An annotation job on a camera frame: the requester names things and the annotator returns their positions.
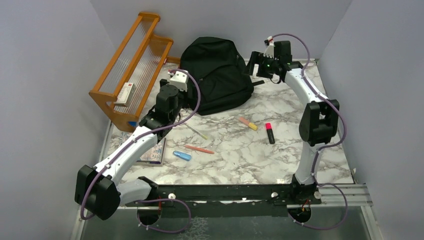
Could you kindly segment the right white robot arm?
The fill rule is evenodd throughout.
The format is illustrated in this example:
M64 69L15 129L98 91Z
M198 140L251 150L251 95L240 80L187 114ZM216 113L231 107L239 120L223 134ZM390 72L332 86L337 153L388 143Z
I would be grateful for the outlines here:
M315 179L320 161L320 150L331 142L337 133L340 108L337 100L329 100L318 90L303 72L303 65L290 58L270 58L253 51L250 55L247 72L251 76L254 69L262 78L278 76L296 94L304 106L299 123L299 135L303 141L300 162L290 183L289 199L300 204L312 195L317 183Z

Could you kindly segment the orange pen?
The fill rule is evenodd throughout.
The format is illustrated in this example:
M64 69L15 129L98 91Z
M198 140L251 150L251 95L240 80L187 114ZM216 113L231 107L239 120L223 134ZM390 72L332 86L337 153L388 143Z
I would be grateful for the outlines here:
M184 147L191 149L191 150L194 150L194 151L206 153L206 154L214 154L215 153L214 151L207 150L207 149L204 149L204 148L201 148L201 147L191 146L191 145L185 145Z

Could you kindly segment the black pink highlighter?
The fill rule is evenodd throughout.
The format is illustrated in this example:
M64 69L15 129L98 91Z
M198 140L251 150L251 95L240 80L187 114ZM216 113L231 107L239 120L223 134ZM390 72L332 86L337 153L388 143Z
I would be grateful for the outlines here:
M270 144L275 144L275 137L274 137L274 132L273 132L273 128L270 122L267 122L265 124L265 128L266 128L266 133L267 133L267 137L268 137L268 141Z

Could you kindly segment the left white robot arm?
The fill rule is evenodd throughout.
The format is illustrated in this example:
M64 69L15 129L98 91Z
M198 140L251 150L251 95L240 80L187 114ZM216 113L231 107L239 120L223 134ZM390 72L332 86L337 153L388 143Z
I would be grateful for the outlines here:
M80 218L89 220L96 216L110 218L121 205L140 200L152 205L157 191L143 179L121 183L126 172L148 150L156 146L173 127L180 110L193 97L198 87L177 87L167 83L160 87L156 104L142 118L132 135L111 155L95 166L82 166L76 178L74 200L80 205Z

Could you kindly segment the blue rack foot pad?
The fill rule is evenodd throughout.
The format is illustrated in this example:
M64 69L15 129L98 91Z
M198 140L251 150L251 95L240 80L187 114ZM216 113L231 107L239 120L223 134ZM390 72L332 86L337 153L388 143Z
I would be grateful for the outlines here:
M129 121L128 124L132 127L136 127L137 126L137 122L136 121Z

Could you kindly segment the orange wooden rack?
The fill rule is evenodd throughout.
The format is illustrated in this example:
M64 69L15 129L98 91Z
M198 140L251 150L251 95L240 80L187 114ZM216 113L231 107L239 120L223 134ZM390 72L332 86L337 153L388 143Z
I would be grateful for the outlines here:
M174 41L155 34L160 20L157 13L140 12L93 89L89 91L89 96L120 131L134 131L135 127L128 122L137 122L138 125L162 66L180 62L179 57L169 54ZM127 82L136 86L130 105L115 105L118 94Z

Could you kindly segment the white yellow-tipped pen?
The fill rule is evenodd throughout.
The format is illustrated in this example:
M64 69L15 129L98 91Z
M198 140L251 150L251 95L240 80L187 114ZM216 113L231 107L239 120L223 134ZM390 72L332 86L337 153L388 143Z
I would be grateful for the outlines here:
M190 126L189 124L185 123L185 125L192 130L194 133L196 133L197 135L199 135L200 137L202 137L204 140L208 140L209 138L203 134L202 132L200 132L199 130L195 129L194 127Z

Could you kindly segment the peach yellow highlighter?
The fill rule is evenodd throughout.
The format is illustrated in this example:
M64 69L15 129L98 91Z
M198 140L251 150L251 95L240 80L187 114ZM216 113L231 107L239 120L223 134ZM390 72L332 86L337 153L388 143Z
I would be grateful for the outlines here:
M239 120L242 124L244 124L244 125L246 125L247 127L249 127L250 129L252 129L252 130L254 130L254 131L257 131L257 130L258 130L258 126L257 126L257 125L255 125L254 123L250 122L250 121L249 121L249 120L247 120L246 118L239 116L239 117L238 117L238 120Z

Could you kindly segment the blue glue stick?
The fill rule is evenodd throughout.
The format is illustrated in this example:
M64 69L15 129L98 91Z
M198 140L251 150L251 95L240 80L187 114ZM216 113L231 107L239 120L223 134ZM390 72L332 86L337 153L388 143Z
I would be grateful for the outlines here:
M187 153L184 153L184 152L181 152L181 151L174 150L172 152L172 154L174 156L184 160L184 161L187 161L187 162L189 162L192 159L192 156L190 154L187 154Z

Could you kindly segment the small white red box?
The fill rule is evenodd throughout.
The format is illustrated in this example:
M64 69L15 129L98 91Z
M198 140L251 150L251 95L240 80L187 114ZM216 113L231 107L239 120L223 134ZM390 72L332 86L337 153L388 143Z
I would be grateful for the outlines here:
M128 107L136 91L136 86L132 82L126 82L114 102L116 106Z

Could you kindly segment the floral cover book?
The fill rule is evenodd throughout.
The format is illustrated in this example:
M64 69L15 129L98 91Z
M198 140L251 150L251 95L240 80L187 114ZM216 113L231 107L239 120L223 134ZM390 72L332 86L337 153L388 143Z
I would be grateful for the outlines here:
M146 166L161 166L163 164L164 152L167 144L167 139L163 138L158 144L145 152L137 161L136 164Z

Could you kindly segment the black backpack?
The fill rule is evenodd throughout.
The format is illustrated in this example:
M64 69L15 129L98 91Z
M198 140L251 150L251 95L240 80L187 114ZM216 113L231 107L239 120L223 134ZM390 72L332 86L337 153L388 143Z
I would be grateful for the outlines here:
M233 41L203 36L193 41L182 53L180 69L196 80L200 97L190 80L185 109L196 110L201 116L221 113L243 105L256 86L245 72L246 63Z

